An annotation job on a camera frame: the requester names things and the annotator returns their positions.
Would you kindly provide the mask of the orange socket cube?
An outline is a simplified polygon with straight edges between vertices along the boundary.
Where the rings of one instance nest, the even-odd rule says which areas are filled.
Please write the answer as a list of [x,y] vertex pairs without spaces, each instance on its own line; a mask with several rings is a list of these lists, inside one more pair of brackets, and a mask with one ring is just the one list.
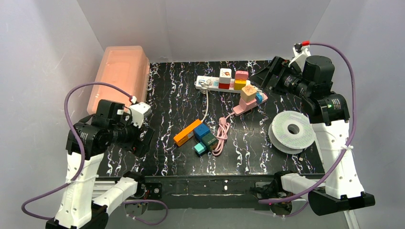
[[197,119],[188,125],[186,128],[181,130],[174,138],[175,144],[180,147],[185,144],[188,140],[190,140],[194,136],[194,129],[197,128],[201,124],[201,120]]

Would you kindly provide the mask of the teal white charger plug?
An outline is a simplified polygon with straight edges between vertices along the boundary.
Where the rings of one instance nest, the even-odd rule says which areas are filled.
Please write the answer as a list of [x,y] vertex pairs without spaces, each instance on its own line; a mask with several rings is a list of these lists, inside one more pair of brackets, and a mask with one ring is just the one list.
[[202,143],[202,142],[197,143],[197,144],[193,147],[193,149],[194,149],[194,151],[195,151],[195,153],[196,153],[196,155],[197,155],[198,157],[201,157],[202,155],[204,155],[204,154],[207,152],[207,148],[206,148],[206,146],[204,145],[204,143]]

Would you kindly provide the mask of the pink translucent storage box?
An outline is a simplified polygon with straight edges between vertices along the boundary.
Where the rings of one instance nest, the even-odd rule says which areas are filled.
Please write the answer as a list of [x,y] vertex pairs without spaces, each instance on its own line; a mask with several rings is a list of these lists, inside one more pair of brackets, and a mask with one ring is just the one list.
[[[149,83],[149,59],[141,46],[107,47],[99,66],[96,82],[114,85],[145,102]],[[106,99],[130,106],[129,98],[121,92],[102,85],[93,85],[87,112],[96,113],[98,102]]]

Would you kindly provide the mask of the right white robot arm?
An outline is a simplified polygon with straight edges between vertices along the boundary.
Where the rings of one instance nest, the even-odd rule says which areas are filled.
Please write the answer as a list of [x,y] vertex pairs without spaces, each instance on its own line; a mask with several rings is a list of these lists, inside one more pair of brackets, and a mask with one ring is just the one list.
[[356,172],[351,146],[355,116],[349,113],[345,98],[331,89],[334,71],[331,59],[325,56],[307,57],[302,68],[277,56],[267,66],[267,73],[253,77],[274,93],[301,99],[325,166],[325,174],[317,182],[291,171],[275,173],[276,189],[291,196],[261,199],[260,204],[305,198],[318,216],[375,205],[374,195],[365,192]]

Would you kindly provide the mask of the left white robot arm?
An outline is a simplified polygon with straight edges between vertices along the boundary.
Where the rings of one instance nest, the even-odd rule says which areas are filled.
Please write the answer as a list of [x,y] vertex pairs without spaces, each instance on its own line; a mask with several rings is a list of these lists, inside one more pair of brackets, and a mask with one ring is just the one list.
[[138,172],[126,172],[99,197],[93,197],[98,168],[110,146],[143,157],[150,149],[154,134],[144,119],[151,107],[138,102],[129,107],[100,100],[94,114],[79,120],[69,132],[67,149],[67,188],[56,216],[46,222],[48,229],[103,229],[109,215],[128,197],[140,193],[145,178]]

